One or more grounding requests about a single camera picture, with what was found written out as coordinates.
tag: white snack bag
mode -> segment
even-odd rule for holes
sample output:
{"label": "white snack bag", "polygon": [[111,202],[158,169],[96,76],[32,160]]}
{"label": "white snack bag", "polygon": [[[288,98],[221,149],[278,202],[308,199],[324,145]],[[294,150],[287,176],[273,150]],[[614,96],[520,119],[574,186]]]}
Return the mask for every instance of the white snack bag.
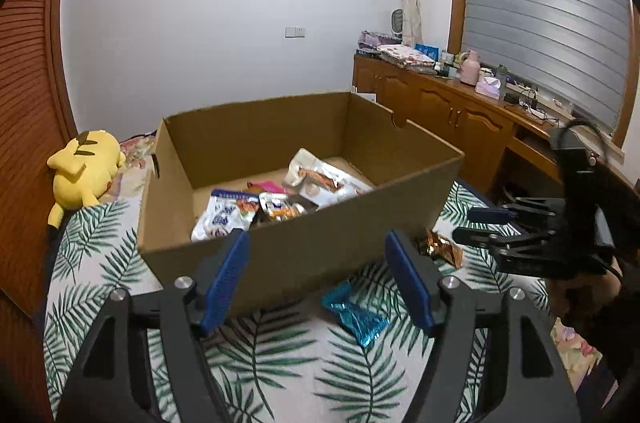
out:
{"label": "white snack bag", "polygon": [[372,190],[368,184],[325,163],[303,148],[289,163],[289,171],[282,184],[295,189],[300,196],[316,203],[318,208]]}
{"label": "white snack bag", "polygon": [[259,209],[260,199],[255,194],[214,189],[191,232],[191,242],[226,237],[234,228],[246,231]]}

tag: snack package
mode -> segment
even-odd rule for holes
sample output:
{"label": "snack package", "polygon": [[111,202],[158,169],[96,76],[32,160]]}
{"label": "snack package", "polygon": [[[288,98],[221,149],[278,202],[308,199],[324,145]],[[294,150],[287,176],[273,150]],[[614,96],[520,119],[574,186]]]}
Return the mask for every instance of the snack package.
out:
{"label": "snack package", "polygon": [[285,189],[277,186],[273,181],[261,181],[260,183],[247,183],[247,186],[260,187],[263,192],[271,192],[272,194],[284,194]]}
{"label": "snack package", "polygon": [[191,242],[224,237],[234,228],[247,230],[259,209],[260,198],[255,194],[216,188],[191,232]]}
{"label": "snack package", "polygon": [[290,200],[287,194],[261,193],[260,206],[270,221],[284,221],[305,213],[304,207]]}
{"label": "snack package", "polygon": [[456,269],[462,268],[462,248],[437,231],[427,228],[426,237],[419,237],[416,243],[420,255],[428,255],[433,260],[443,259]]}
{"label": "snack package", "polygon": [[291,160],[282,184],[297,190],[300,196],[316,203],[318,208],[365,194],[372,189],[303,148]]}
{"label": "snack package", "polygon": [[389,320],[354,304],[350,296],[351,285],[343,282],[322,297],[322,305],[338,315],[340,325],[366,349],[389,325]]}

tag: gold wrapper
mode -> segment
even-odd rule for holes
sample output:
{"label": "gold wrapper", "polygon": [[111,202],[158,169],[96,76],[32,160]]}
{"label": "gold wrapper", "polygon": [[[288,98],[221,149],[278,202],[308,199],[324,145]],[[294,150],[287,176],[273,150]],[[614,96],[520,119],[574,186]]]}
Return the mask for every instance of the gold wrapper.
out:
{"label": "gold wrapper", "polygon": [[418,239],[418,252],[433,260],[443,259],[456,269],[462,267],[462,248],[437,231],[426,230],[426,237]]}

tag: cabinet door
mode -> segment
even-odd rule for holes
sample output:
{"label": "cabinet door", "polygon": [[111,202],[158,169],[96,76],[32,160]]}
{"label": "cabinet door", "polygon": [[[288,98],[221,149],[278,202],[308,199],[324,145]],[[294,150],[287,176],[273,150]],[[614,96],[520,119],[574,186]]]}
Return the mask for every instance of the cabinet door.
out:
{"label": "cabinet door", "polygon": [[405,122],[415,109],[415,89],[411,85],[412,74],[408,70],[384,64],[377,101],[394,111],[394,120]]}
{"label": "cabinet door", "polygon": [[380,63],[375,60],[367,60],[366,58],[354,59],[353,63],[353,85],[357,87],[358,92],[377,92],[380,79],[378,78],[378,69]]}
{"label": "cabinet door", "polygon": [[458,109],[455,94],[437,84],[424,82],[418,88],[417,106],[411,120],[453,143],[453,119]]}
{"label": "cabinet door", "polygon": [[453,119],[455,145],[465,152],[460,178],[485,194],[491,188],[502,154],[507,146],[513,121],[466,102]]}

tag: snack bag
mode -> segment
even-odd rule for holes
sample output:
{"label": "snack bag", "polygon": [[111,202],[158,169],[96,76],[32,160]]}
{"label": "snack bag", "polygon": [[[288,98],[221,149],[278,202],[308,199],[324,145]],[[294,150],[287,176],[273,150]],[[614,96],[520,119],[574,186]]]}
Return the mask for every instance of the snack bag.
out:
{"label": "snack bag", "polygon": [[191,232],[191,242],[225,237],[234,228],[247,230],[259,209],[260,198],[255,194],[216,188]]}
{"label": "snack bag", "polygon": [[260,194],[260,205],[271,221],[284,221],[305,213],[304,206],[291,200],[287,194],[263,192]]}
{"label": "snack bag", "polygon": [[303,148],[291,160],[282,184],[296,189],[300,196],[316,203],[318,208],[371,191],[368,184]]}

